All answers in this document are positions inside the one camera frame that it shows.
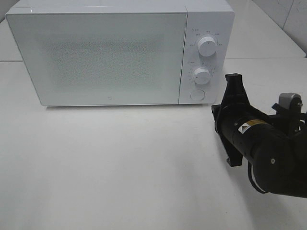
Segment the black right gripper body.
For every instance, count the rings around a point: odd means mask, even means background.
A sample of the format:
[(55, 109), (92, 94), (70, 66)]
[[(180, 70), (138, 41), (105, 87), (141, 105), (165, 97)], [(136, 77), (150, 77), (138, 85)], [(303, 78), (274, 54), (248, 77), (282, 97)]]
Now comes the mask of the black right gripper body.
[(238, 129), (249, 120), (259, 119), (268, 121), (269, 116), (250, 104), (232, 103), (228, 105), (216, 104), (211, 106), (216, 124), (216, 130), (225, 140), (233, 144), (235, 133), (242, 134)]

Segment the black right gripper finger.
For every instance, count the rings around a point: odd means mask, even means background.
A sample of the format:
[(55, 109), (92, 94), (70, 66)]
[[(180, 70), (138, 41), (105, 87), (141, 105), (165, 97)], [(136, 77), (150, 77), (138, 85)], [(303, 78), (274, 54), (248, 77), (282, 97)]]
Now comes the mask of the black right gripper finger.
[(230, 167), (237, 167), (242, 165), (242, 154), (225, 138), (222, 139), (222, 144), (227, 153), (227, 163)]
[(231, 104), (250, 105), (247, 93), (243, 85), (242, 75), (238, 73), (226, 74), (225, 79), (227, 81), (227, 86), (224, 92), (221, 106), (226, 107)]

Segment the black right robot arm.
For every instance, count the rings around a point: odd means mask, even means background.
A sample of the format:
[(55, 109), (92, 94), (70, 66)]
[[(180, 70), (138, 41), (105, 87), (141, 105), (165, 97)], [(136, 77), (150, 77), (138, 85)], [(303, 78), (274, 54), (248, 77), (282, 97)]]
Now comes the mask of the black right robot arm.
[(261, 194), (307, 196), (307, 115), (297, 93), (282, 93), (267, 115), (253, 107), (238, 73), (225, 76), (222, 102), (212, 106), (215, 131), (231, 167), (248, 161), (248, 178)]

